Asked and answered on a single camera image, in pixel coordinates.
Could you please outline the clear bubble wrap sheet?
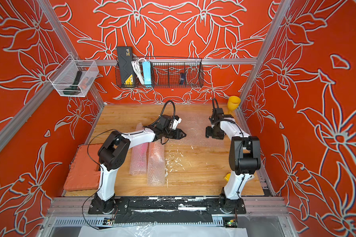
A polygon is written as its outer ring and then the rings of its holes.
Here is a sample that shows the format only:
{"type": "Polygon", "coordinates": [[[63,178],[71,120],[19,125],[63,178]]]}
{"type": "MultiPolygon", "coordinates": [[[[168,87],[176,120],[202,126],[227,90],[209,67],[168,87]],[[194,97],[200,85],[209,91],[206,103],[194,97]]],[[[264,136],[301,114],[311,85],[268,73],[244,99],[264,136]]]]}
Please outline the clear bubble wrap sheet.
{"type": "Polygon", "coordinates": [[[223,148],[224,141],[205,136],[206,127],[210,126],[209,115],[196,112],[182,112],[178,116],[182,121],[178,124],[186,137],[180,140],[170,140],[169,143],[198,147],[223,148]]]}

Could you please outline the yellow plastic wine glass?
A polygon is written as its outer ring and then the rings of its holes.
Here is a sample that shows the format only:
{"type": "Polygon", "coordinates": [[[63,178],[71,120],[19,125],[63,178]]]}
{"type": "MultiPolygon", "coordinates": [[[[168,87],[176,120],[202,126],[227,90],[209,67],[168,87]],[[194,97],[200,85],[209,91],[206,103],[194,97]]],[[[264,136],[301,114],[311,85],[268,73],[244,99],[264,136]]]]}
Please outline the yellow plastic wine glass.
{"type": "Polygon", "coordinates": [[[236,117],[235,115],[235,110],[239,107],[241,103],[241,99],[238,96],[230,96],[227,102],[227,109],[228,113],[232,115],[234,118],[236,117]]]}

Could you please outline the bubble orange glass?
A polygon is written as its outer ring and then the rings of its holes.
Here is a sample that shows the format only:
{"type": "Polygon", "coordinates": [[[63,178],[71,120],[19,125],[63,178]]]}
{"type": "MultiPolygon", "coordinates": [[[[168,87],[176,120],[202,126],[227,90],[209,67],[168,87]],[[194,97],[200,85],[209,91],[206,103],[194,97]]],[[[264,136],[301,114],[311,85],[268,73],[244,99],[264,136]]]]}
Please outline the bubble orange glass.
{"type": "Polygon", "coordinates": [[[148,186],[164,186],[166,174],[165,146],[153,142],[148,147],[147,184],[148,186]]]}

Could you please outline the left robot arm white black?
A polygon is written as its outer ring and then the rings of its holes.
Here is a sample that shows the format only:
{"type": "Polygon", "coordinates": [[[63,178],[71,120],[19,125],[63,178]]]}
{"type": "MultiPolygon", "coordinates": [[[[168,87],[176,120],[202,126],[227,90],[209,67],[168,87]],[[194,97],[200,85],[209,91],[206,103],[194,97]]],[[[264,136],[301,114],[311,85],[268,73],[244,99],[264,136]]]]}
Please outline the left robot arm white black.
{"type": "Polygon", "coordinates": [[[178,128],[181,122],[182,119],[178,116],[161,115],[156,122],[136,132],[123,133],[111,129],[107,139],[98,150],[101,174],[99,188],[90,204],[90,212],[109,213],[114,209],[114,187],[117,173],[125,162],[130,148],[156,142],[162,138],[173,140],[185,138],[186,133],[178,128]]]}

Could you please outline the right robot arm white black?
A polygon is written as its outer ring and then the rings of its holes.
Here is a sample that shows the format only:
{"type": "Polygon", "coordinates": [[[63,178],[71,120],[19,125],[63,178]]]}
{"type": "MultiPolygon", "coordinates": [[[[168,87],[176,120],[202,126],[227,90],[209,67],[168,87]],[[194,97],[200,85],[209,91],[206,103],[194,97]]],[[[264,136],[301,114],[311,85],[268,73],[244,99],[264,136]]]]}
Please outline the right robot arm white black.
{"type": "Polygon", "coordinates": [[[240,206],[243,188],[261,168],[260,140],[243,131],[233,116],[224,114],[220,107],[213,107],[209,120],[206,138],[223,140],[227,136],[231,141],[228,156],[231,173],[219,200],[221,210],[231,212],[240,206]]]}

